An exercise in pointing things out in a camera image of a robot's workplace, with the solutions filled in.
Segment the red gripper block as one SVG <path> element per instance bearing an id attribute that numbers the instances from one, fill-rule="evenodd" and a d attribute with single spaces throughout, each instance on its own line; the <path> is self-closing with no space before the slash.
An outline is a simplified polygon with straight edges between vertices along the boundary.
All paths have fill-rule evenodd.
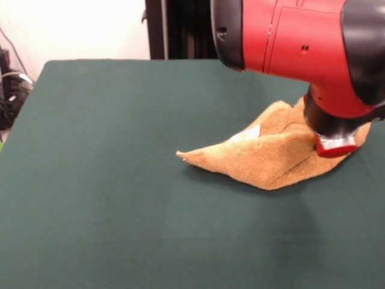
<path id="1" fill-rule="evenodd" d="M 337 158 L 351 154 L 357 150 L 355 137 L 324 138 L 316 137 L 316 153 L 323 158 Z"/>

